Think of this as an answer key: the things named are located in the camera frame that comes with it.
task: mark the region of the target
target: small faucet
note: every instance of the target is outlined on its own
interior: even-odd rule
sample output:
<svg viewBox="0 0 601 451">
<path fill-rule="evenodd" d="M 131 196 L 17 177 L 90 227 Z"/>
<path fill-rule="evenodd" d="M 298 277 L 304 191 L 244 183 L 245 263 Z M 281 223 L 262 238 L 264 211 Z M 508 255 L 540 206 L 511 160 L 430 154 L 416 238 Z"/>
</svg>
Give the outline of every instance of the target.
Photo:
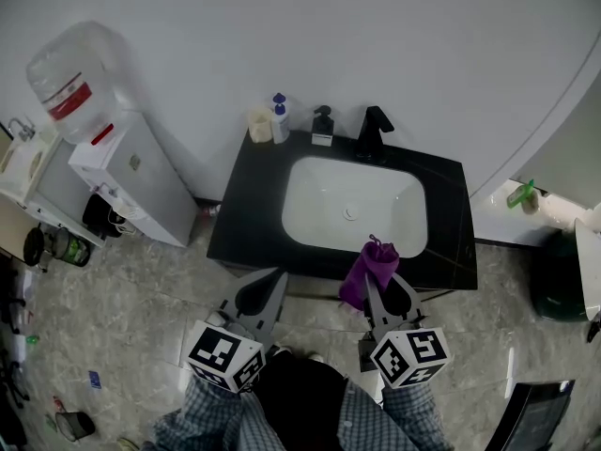
<svg viewBox="0 0 601 451">
<path fill-rule="evenodd" d="M 36 128 L 36 126 L 33 124 L 33 122 L 31 120 L 29 120 L 29 125 L 25 125 L 18 118 L 14 117 L 8 122 L 8 133 L 10 133 L 13 137 L 15 134 L 15 132 L 12 130 L 12 127 L 11 127 L 13 122 L 17 122 L 21 126 L 21 130 L 19 131 L 19 136 L 21 137 L 21 140 L 23 140 L 24 142 L 27 142 L 29 139 L 32 139 L 34 137 L 34 135 L 36 134 L 36 131 L 34 130 Z"/>
<path fill-rule="evenodd" d="M 367 107 L 361 133 L 355 144 L 355 156 L 369 162 L 383 163 L 384 144 L 379 131 L 392 132 L 394 126 L 377 106 Z"/>
</svg>

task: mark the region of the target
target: blue card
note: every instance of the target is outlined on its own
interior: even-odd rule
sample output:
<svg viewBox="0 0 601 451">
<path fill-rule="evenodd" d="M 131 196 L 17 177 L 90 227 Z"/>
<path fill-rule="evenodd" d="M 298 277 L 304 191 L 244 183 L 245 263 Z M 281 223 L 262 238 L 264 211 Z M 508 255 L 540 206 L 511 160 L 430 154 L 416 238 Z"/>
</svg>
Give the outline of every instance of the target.
<svg viewBox="0 0 601 451">
<path fill-rule="evenodd" d="M 96 389 L 102 389 L 102 386 L 100 385 L 100 376 L 98 375 L 98 373 L 96 371 L 87 371 L 90 375 L 90 384 L 92 385 L 92 387 L 95 387 Z"/>
</svg>

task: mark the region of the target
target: white appliance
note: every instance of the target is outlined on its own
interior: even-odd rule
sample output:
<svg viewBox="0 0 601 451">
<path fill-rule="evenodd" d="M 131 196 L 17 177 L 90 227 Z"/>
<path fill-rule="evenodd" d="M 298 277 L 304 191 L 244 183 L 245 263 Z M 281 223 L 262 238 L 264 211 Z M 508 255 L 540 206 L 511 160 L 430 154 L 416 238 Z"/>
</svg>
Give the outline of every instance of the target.
<svg viewBox="0 0 601 451">
<path fill-rule="evenodd" d="M 69 165 L 151 239 L 188 245 L 198 209 L 141 114 L 123 112 L 97 145 L 79 144 Z"/>
<path fill-rule="evenodd" d="M 69 167 L 73 149 L 52 125 L 38 129 L 26 142 L 14 139 L 0 159 L 0 194 L 38 221 L 66 227 L 102 247 L 104 241 L 82 222 L 92 194 Z"/>
</svg>

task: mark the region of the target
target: purple towel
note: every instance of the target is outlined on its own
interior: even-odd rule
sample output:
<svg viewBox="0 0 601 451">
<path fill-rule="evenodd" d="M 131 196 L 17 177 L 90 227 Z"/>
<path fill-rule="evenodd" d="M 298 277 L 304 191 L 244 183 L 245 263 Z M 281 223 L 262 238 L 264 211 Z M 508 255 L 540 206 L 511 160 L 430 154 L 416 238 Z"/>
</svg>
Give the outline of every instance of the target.
<svg viewBox="0 0 601 451">
<path fill-rule="evenodd" d="M 398 267 L 398 253 L 392 243 L 383 244 L 373 234 L 369 239 L 373 242 L 363 246 L 339 293 L 340 299 L 360 311 L 363 311 L 363 301 L 367 297 L 365 274 L 370 271 L 378 280 L 378 287 L 386 289 Z"/>
</svg>

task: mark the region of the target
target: black soap dispenser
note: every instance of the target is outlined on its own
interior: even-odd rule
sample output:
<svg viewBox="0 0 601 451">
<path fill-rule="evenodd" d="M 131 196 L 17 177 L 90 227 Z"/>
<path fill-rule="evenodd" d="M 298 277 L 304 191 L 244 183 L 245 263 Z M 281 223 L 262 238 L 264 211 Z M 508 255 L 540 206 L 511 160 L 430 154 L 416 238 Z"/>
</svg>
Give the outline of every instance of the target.
<svg viewBox="0 0 601 451">
<path fill-rule="evenodd" d="M 329 117 L 331 108 L 328 105 L 321 105 L 313 113 L 316 117 L 311 128 L 311 143 L 316 146 L 331 146 L 334 135 L 334 121 Z"/>
</svg>

